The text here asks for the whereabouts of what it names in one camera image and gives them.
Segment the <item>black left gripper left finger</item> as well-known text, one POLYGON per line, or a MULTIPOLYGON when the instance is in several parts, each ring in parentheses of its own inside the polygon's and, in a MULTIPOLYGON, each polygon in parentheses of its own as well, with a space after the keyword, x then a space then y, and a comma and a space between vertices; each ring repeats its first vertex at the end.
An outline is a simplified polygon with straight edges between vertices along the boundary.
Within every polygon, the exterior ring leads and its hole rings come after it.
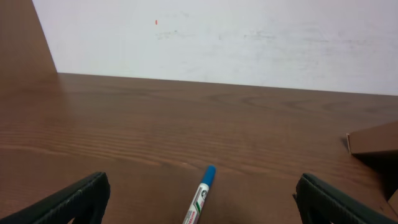
POLYGON ((110 184, 104 172, 95 172, 41 201, 1 219, 3 224, 101 224, 110 184))

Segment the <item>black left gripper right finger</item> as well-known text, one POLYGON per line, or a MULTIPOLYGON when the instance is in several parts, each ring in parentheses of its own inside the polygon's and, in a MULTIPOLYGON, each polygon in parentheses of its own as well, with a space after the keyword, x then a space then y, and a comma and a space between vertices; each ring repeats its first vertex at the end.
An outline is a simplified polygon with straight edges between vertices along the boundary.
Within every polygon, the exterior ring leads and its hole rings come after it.
POLYGON ((309 173, 293 197, 303 224, 397 224, 309 173))

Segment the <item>blue whiteboard marker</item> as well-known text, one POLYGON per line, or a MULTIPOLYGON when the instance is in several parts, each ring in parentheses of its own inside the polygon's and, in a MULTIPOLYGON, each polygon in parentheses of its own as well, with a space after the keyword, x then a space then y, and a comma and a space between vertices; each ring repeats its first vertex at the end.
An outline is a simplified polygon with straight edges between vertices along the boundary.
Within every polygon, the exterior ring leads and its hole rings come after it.
POLYGON ((189 206, 187 214, 185 215, 183 224, 197 224, 200 214, 203 211, 206 196, 211 188, 216 174, 215 166, 208 166, 198 188, 195 196, 189 206))

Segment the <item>brown cardboard box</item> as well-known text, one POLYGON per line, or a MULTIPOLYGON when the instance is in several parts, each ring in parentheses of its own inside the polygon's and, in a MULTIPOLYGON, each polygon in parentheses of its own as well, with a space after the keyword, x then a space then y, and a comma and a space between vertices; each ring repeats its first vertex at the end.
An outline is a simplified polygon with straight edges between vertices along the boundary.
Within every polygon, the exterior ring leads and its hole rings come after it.
POLYGON ((348 152, 378 174, 387 204, 397 213, 397 122, 346 135, 348 152))

